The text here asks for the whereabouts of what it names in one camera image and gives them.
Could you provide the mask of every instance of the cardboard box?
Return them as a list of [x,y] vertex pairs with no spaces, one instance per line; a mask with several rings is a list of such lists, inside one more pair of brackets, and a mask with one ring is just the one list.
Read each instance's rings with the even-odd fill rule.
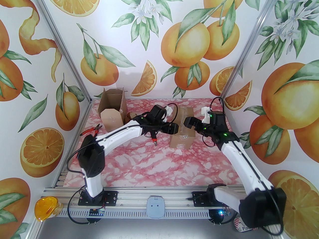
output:
[[[176,114],[176,107],[174,107],[173,115]],[[184,126],[186,117],[193,117],[194,109],[188,107],[178,107],[177,117],[174,123],[179,125],[178,133],[170,136],[169,146],[177,149],[189,149],[195,140],[195,130]]]
[[98,114],[106,131],[111,132],[124,125],[127,113],[126,99],[123,89],[103,90]]

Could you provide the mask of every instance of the open cardboard box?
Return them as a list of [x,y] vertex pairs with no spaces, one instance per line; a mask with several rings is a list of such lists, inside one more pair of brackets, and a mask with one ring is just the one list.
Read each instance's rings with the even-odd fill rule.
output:
[[[174,116],[176,114],[176,107],[172,113]],[[177,117],[174,123],[179,126],[178,133],[170,136],[169,146],[171,148],[177,149],[189,149],[195,140],[195,130],[187,128],[184,126],[184,120],[186,117],[193,117],[194,109],[188,107],[178,107]]]
[[127,113],[126,99],[123,89],[103,90],[98,114],[106,131],[111,132],[124,125]]

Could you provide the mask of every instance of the red-handled pliers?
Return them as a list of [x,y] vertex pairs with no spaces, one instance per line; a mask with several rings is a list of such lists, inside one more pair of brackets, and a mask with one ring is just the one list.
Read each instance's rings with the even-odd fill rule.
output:
[[89,133],[89,132],[94,131],[94,137],[96,137],[96,136],[98,135],[99,129],[100,129],[101,127],[102,127],[102,126],[98,124],[96,127],[90,128],[90,129],[88,129],[88,130],[82,132],[82,133],[80,134],[80,136],[82,136],[82,135],[84,135],[84,134],[86,134],[86,133]]

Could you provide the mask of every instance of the pink marble surface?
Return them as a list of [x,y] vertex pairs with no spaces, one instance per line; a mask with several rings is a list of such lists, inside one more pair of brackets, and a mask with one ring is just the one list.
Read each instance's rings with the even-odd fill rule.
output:
[[[142,114],[155,105],[165,106],[175,102],[181,107],[193,107],[195,116],[202,119],[201,108],[209,106],[211,99],[127,99],[128,112]],[[97,113],[99,99],[94,100],[85,130],[102,123]],[[222,110],[217,100],[213,110]],[[100,134],[105,134],[102,127]],[[116,186],[191,186],[211,183],[241,184],[229,160],[217,147],[206,147],[202,136],[196,133],[189,150],[169,147],[169,135],[158,133],[155,147],[150,138],[140,136],[115,148],[105,157],[105,169],[101,177],[104,187]],[[80,148],[84,136],[78,144]],[[80,170],[76,157],[71,169]],[[84,180],[81,174],[68,172],[64,187],[81,187]]]

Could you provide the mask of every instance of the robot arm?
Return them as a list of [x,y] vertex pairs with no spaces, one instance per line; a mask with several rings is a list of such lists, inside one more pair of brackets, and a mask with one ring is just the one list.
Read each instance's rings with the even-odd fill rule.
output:
[[84,138],[77,158],[85,176],[87,198],[90,204],[96,205],[103,196],[101,172],[105,167],[104,156],[123,143],[148,132],[151,133],[153,141],[156,140],[158,131],[167,134],[177,133],[178,125],[166,122],[167,116],[171,113],[171,107],[155,105],[150,112],[136,116],[129,123],[112,132],[96,138],[92,135]]
[[226,116],[222,112],[212,112],[202,108],[204,119],[187,117],[184,125],[212,141],[229,159],[241,179],[246,194],[229,189],[224,184],[211,184],[206,194],[212,204],[222,202],[238,213],[250,228],[264,227],[280,223],[284,214],[286,194],[281,188],[275,189],[245,152],[239,138],[229,132]]

